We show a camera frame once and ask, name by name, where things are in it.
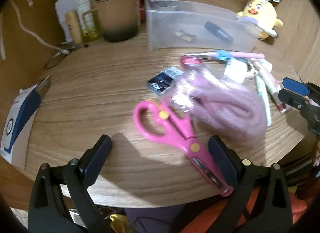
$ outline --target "white bottle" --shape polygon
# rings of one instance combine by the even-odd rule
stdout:
[[[90,0],[76,0],[77,14],[79,18],[80,27],[84,36],[84,41],[89,42],[98,37],[96,34],[95,22],[92,13],[89,13],[82,18],[82,14],[91,9]]]

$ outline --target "cup handle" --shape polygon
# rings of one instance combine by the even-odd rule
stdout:
[[[87,14],[89,14],[89,13],[93,13],[94,11],[97,11],[97,8],[92,8],[92,9],[90,9],[90,10],[82,13],[82,21],[83,21],[83,23],[84,23],[85,28],[88,30],[89,33],[96,33],[96,34],[97,34],[96,31],[92,31],[92,30],[89,30],[89,29],[88,29],[87,22],[86,22],[85,19],[84,19],[84,16],[85,16],[85,15],[87,15]]]

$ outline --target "wooden wall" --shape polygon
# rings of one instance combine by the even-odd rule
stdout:
[[[22,23],[49,44],[64,41],[54,3],[57,0],[13,0],[20,9]],[[3,39],[6,60],[0,59],[0,139],[14,98],[20,88],[38,82],[43,66],[54,49],[40,44],[18,26],[16,13],[9,2],[3,9]],[[0,157],[0,192],[11,207],[28,209],[33,182]]]
[[[58,24],[54,3],[56,0],[33,0],[29,7],[26,0],[14,0],[21,11],[24,25],[39,34],[46,42],[59,44],[64,40]],[[234,12],[243,9],[247,0],[187,0],[213,4]],[[319,17],[308,0],[282,0],[277,5],[278,18],[284,27],[277,29],[279,38],[273,46],[258,42],[255,50],[267,58],[293,65],[304,81],[320,85],[319,74]],[[54,54],[18,26],[12,6],[3,8],[4,45],[7,59],[0,60],[0,131],[3,130],[10,105],[20,88],[38,81],[43,66]],[[0,158],[0,191],[11,207],[26,209],[32,182]]]

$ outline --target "clear plastic container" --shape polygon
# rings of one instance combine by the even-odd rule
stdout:
[[[261,32],[230,10],[195,2],[145,1],[149,50],[192,47],[251,52]]]

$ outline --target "plush toy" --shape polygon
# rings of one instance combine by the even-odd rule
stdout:
[[[259,39],[266,39],[270,36],[277,37],[278,34],[273,30],[274,26],[281,27],[283,23],[277,19],[277,13],[270,0],[249,0],[243,11],[237,13],[240,21],[251,22],[259,27],[263,32]]]

